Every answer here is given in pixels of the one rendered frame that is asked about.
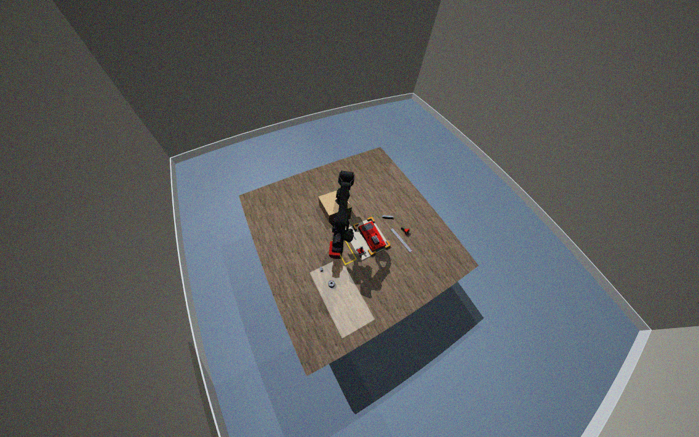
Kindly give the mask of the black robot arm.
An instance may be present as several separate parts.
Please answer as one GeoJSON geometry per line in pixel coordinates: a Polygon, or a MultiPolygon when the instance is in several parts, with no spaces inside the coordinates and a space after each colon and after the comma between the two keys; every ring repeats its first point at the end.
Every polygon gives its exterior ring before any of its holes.
{"type": "Polygon", "coordinates": [[[348,199],[350,198],[349,190],[354,184],[353,174],[353,172],[341,170],[340,177],[338,178],[338,183],[341,185],[341,187],[337,190],[337,200],[335,200],[335,202],[340,205],[340,208],[338,209],[338,213],[335,215],[335,226],[332,228],[332,233],[335,233],[332,246],[336,249],[341,249],[344,241],[351,242],[354,237],[353,229],[349,229],[350,221],[348,220],[346,213],[348,199]]]}

